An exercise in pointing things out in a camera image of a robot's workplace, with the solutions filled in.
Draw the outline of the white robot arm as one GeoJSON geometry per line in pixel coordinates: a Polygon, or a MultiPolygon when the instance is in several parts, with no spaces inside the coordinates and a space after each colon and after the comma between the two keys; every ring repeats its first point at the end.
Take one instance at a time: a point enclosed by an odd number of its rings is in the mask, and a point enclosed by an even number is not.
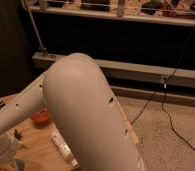
{"type": "Polygon", "coordinates": [[[18,147],[6,132],[42,108],[83,171],[148,171],[116,96],[90,56],[56,60],[0,110],[0,163],[11,161],[18,147]]]}

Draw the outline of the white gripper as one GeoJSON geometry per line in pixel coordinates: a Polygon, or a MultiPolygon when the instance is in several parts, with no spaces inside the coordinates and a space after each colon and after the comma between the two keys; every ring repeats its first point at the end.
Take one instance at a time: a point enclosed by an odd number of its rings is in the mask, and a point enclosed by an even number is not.
{"type": "Polygon", "coordinates": [[[9,136],[8,134],[4,134],[0,136],[0,163],[8,163],[11,161],[16,155],[18,149],[20,147],[19,141],[9,136]]]}

